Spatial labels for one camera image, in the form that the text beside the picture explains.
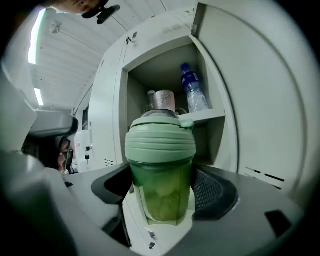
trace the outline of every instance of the green shaker bottle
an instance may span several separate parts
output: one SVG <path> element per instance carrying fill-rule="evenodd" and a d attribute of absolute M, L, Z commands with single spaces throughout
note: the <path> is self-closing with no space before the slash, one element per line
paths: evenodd
<path fill-rule="evenodd" d="M 194 122 L 166 109 L 146 112 L 125 137 L 125 156 L 140 209 L 151 224 L 178 225 L 187 212 Z"/>

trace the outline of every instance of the open cabinet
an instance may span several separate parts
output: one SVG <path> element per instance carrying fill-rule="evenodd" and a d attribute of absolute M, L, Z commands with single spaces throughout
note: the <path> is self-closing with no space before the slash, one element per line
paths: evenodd
<path fill-rule="evenodd" d="M 129 71 L 126 71 L 126 68 L 122 70 L 120 90 L 123 94 L 119 98 L 119 105 L 126 106 L 120 108 L 121 113 L 119 113 L 123 120 L 120 127 L 122 157 L 124 157 L 126 133 L 133 121 L 146 111 L 148 91 L 170 90 L 174 93 L 175 108 L 187 112 L 179 115 L 179 118 L 192 119 L 195 123 L 193 134 L 197 153 L 193 162 L 226 171 L 237 171 L 234 162 L 233 167 L 231 164 L 232 160 L 235 160 L 232 154 L 236 152 L 237 142 L 232 141 L 231 145 L 228 118 L 218 86 L 219 81 L 209 68 L 203 54 L 206 53 L 200 52 L 189 38 L 187 43 L 174 48 L 169 47 L 167 51 L 157 56 L 150 56 L 149 60 Z M 187 95 L 181 83 L 181 65 L 184 63 L 188 63 L 198 74 L 209 110 L 189 113 Z"/>

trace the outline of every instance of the cabinet door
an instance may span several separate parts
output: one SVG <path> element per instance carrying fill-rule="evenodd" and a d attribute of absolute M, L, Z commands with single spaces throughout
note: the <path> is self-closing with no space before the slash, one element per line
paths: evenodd
<path fill-rule="evenodd" d="M 173 10 L 171 11 L 171 14 L 175 16 L 178 20 L 183 22 L 189 29 L 191 29 L 195 14 L 194 6 Z"/>
<path fill-rule="evenodd" d="M 128 33 L 132 42 L 128 43 L 124 66 L 140 59 L 139 63 L 132 65 L 135 68 L 146 61 L 144 55 L 151 50 L 182 37 L 188 39 L 189 34 L 190 28 L 169 12 L 150 18 Z"/>
<path fill-rule="evenodd" d="M 107 50 L 93 83 L 88 117 L 93 146 L 92 171 L 117 164 L 113 107 L 118 66 L 124 46 L 123 37 Z"/>
<path fill-rule="evenodd" d="M 319 167 L 310 154 L 320 148 L 311 129 L 320 128 L 319 71 L 304 36 L 275 3 L 242 0 L 200 0 L 192 34 L 218 66 L 232 101 L 238 173 L 292 195 L 301 173 Z"/>

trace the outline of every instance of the ceiling light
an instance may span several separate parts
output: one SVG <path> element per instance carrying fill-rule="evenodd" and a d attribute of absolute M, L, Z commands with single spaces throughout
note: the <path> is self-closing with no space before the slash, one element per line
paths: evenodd
<path fill-rule="evenodd" d="M 36 65 L 36 58 L 37 58 L 37 42 L 38 42 L 39 29 L 40 29 L 41 21 L 45 15 L 45 12 L 46 12 L 46 9 L 43 9 L 39 12 L 38 17 L 36 18 L 35 24 L 31 31 L 28 60 L 29 60 L 29 63 L 34 65 Z"/>
<path fill-rule="evenodd" d="M 38 88 L 34 88 L 34 92 L 35 92 L 35 96 L 36 96 L 36 99 L 38 100 L 39 105 L 43 106 L 44 102 L 42 101 L 41 90 Z"/>

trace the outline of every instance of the water bottle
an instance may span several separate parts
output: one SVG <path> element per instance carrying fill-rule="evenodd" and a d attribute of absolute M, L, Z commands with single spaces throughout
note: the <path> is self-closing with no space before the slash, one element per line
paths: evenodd
<path fill-rule="evenodd" d="M 188 64 L 181 66 L 182 71 L 182 86 L 188 99 L 189 112 L 198 112 L 208 110 L 206 97 L 201 90 L 200 80 L 195 72 L 190 71 Z"/>

